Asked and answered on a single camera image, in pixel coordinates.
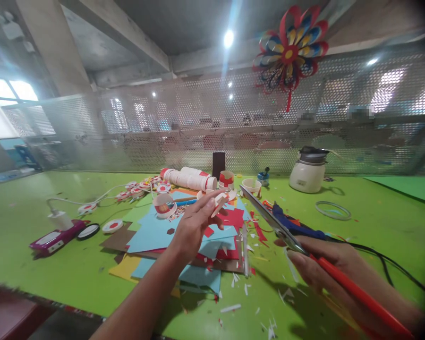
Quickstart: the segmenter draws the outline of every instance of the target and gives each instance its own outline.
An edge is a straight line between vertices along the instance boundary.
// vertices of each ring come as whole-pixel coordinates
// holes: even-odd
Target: paper flower decoration
[[[286,29],[287,15],[294,24]],[[320,42],[328,29],[326,20],[316,23],[320,7],[310,7],[301,15],[299,6],[292,6],[280,21],[279,33],[267,31],[260,40],[261,53],[253,62],[254,71],[260,71],[256,86],[262,86],[265,94],[280,88],[288,92],[286,112],[291,106],[291,92],[297,88],[301,78],[314,75],[318,70],[317,60],[329,48]]]

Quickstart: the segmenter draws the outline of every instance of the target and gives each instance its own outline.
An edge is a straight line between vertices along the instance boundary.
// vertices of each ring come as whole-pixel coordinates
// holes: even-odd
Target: red tassel
[[[285,112],[289,112],[290,107],[291,107],[291,89],[288,92],[287,110]]]

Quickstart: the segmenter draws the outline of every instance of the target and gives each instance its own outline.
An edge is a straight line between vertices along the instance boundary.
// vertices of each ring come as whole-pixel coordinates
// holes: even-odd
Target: white cord
[[[126,187],[126,186],[129,186],[129,187],[138,187],[140,190],[142,190],[142,191],[145,191],[145,192],[147,192],[147,193],[151,193],[151,196],[154,198],[154,192],[153,192],[153,186],[150,184],[150,188],[151,188],[151,191],[148,191],[148,190],[145,190],[145,189],[142,189],[142,188],[140,188],[139,186],[138,186],[138,184],[137,185],[130,185],[130,184],[122,184],[122,185],[118,185],[118,186],[116,186],[116,187],[113,187],[112,189],[110,189],[109,191],[107,191],[104,195],[102,195],[102,196],[100,196],[98,199],[96,199],[95,201],[93,201],[93,202],[89,202],[89,203],[81,203],[81,202],[74,202],[74,201],[70,201],[70,200],[65,200],[65,199],[63,199],[63,198],[58,198],[58,197],[51,197],[51,198],[48,198],[47,199],[47,201],[46,201],[46,203],[47,203],[47,205],[49,206],[49,208],[51,209],[51,212],[53,213],[53,214],[57,214],[58,213],[58,210],[57,209],[55,209],[52,205],[51,205],[51,203],[50,203],[50,201],[62,201],[62,202],[68,202],[68,203],[72,203],[72,204],[78,204],[78,205],[89,205],[89,204],[98,204],[100,201],[102,201],[103,199],[106,199],[106,198],[114,198],[114,197],[105,197],[110,191],[112,191],[113,189],[116,189],[116,188],[118,188],[118,187]]]

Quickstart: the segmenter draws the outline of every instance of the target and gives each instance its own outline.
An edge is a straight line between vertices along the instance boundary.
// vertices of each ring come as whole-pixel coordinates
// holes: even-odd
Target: green paper sheet
[[[425,177],[371,176],[364,178],[425,201]]]

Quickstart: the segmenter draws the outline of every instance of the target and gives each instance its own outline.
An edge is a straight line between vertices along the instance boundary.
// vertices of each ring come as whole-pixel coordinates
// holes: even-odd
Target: perforated metal mesh
[[[225,151],[233,172],[290,173],[303,145],[342,156],[328,156],[330,174],[425,167],[425,45],[324,58],[288,113],[287,94],[263,94],[256,76],[242,69],[4,111],[45,169],[211,171],[213,151]]]

